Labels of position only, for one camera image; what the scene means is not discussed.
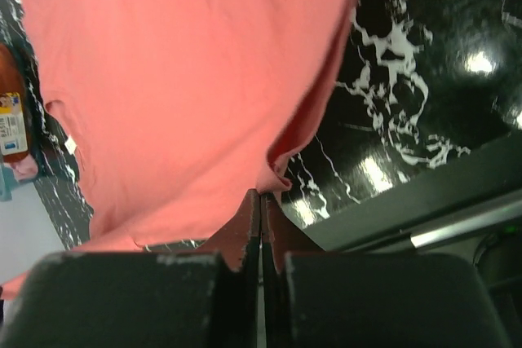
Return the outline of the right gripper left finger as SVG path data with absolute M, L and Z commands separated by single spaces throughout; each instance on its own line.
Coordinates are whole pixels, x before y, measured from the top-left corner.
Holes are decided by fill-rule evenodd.
M 189 252 L 54 253 L 29 273 L 4 347 L 252 347 L 260 198 Z

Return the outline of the dusty red t-shirt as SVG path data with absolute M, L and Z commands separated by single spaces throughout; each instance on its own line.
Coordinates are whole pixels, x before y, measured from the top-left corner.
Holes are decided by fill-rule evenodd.
M 46 111 L 94 213 L 82 252 L 212 236 L 290 189 L 357 0 L 21 0 Z

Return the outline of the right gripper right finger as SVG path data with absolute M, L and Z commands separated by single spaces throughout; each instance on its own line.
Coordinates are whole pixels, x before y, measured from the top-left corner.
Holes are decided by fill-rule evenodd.
M 474 268 L 447 254 L 326 252 L 260 199 L 270 347 L 507 347 Z

